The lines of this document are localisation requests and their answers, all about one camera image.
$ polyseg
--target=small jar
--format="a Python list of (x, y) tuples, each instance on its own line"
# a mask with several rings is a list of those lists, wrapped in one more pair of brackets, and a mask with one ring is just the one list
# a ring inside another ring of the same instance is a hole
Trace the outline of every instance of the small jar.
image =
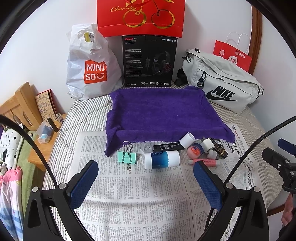
[(203, 140), (201, 144), (193, 143), (188, 149), (187, 149), (187, 155), (192, 159), (198, 159), (200, 155), (205, 153), (208, 150), (212, 150), (214, 148), (214, 144), (212, 141), (208, 138)]
[(203, 153), (204, 153), (203, 147), (198, 143), (193, 143), (188, 149), (187, 149), (187, 155), (192, 159), (198, 159)]

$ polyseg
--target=blue clamp pad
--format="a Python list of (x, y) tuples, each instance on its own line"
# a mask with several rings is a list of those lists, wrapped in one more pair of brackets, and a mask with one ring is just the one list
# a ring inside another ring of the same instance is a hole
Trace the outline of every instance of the blue clamp pad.
[(193, 167), (193, 174), (211, 207), (218, 211), (222, 208), (222, 194), (199, 162)]
[(296, 155), (296, 145), (294, 145), (284, 139), (279, 139), (278, 146), (279, 146), (279, 148), (290, 153), (291, 155)]
[(70, 207), (72, 210), (79, 208), (82, 205), (82, 202), (91, 189), (91, 186), (94, 183), (98, 173), (98, 164), (95, 161), (89, 161), (80, 173), (75, 174), (72, 177), (73, 181), (77, 180), (76, 185), (70, 192)]

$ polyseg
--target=green cloth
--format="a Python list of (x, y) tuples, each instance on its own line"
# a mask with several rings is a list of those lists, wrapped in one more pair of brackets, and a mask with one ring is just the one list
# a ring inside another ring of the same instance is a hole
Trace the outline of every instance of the green cloth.
[[(34, 131), (30, 131), (33, 133), (33, 140), (37, 138), (37, 134)], [(22, 193), (22, 210), (25, 215), (28, 200), (30, 197), (30, 193), (33, 187), (38, 186), (42, 187), (44, 174), (45, 172), (37, 168), (34, 164), (28, 162), (28, 157), (31, 152), (30, 144), (24, 140), (22, 148), (20, 150), (20, 154), (17, 160), (17, 165), (22, 169), (22, 184), (21, 184), (21, 193)]]

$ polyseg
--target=miniso bag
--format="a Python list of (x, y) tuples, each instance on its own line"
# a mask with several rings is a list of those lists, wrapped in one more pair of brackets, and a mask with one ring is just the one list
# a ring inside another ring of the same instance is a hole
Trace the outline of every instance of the miniso bag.
[(208, 101), (240, 114), (263, 94), (254, 76), (226, 59), (199, 50), (186, 50), (183, 71), (189, 85), (200, 87)]
[(123, 86), (117, 59), (96, 24), (72, 26), (67, 86), (76, 100), (99, 97)]

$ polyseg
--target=person's hand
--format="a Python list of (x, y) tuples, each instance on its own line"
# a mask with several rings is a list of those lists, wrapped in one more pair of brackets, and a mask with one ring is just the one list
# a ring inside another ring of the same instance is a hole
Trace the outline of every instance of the person's hand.
[(281, 222), (283, 223), (284, 226), (287, 226), (288, 223), (291, 222), (293, 218), (292, 210), (293, 210), (293, 197), (292, 197), (292, 194), (290, 193), (285, 202), (283, 216), (281, 217)]

